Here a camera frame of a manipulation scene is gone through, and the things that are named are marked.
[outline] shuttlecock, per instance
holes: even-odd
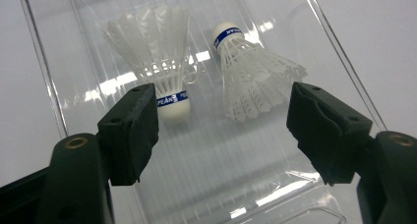
[[[224,110],[232,120],[244,122],[269,112],[289,97],[293,82],[307,76],[301,65],[245,40],[234,23],[218,24],[212,39],[221,60]]]
[[[154,83],[158,115],[180,123],[190,114],[183,90],[189,13],[181,7],[143,8],[109,21],[104,37],[138,79]]]

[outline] transparent plastic container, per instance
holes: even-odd
[[[342,210],[337,198],[356,196],[354,190],[325,186],[298,150],[285,126],[288,99],[245,123],[223,113],[220,58],[210,36],[216,24],[231,21],[246,39],[304,66],[304,82],[374,119],[373,134],[379,130],[372,102],[315,0],[27,2],[64,135],[96,133],[105,112],[142,84],[103,38],[109,20],[160,4],[190,11],[185,82],[191,115],[175,126],[160,122],[159,142],[141,181],[112,190],[117,223],[345,223],[346,213],[358,220],[357,209]]]

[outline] screw hole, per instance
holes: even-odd
[[[77,214],[76,207],[74,205],[65,205],[59,210],[58,217],[61,220],[73,219]]]
[[[356,116],[349,116],[348,119],[353,122],[359,122],[359,118]]]
[[[66,148],[78,148],[85,145],[89,140],[87,138],[74,138],[65,143]]]
[[[403,146],[412,146],[412,145],[414,145],[413,140],[410,140],[410,139],[408,139],[408,138],[406,138],[402,135],[390,135],[389,138],[392,141],[394,141],[398,144],[401,144]]]

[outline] blue band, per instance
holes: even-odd
[[[217,36],[217,38],[214,41],[214,48],[217,49],[218,44],[224,39],[226,38],[227,35],[229,34],[233,34],[233,33],[242,33],[242,30],[240,30],[239,28],[229,28],[224,30],[220,35]]]
[[[166,106],[166,105],[170,105],[170,104],[182,101],[184,99],[188,99],[187,90],[183,90],[176,94],[171,94],[171,95],[167,95],[165,97],[159,98],[156,100],[156,103],[158,107],[162,107],[162,106]]]

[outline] black plastic part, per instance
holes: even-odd
[[[33,223],[47,168],[0,189],[0,223]]]
[[[381,132],[374,140],[372,155],[387,196],[378,223],[417,223],[417,140]]]
[[[369,141],[372,121],[325,90],[294,83],[287,128],[325,184],[350,183],[356,148]]]
[[[131,89],[98,122],[100,146],[111,154],[112,186],[131,186],[140,180],[158,132],[153,84]]]
[[[35,223],[113,223],[100,148],[78,134],[54,148]]]

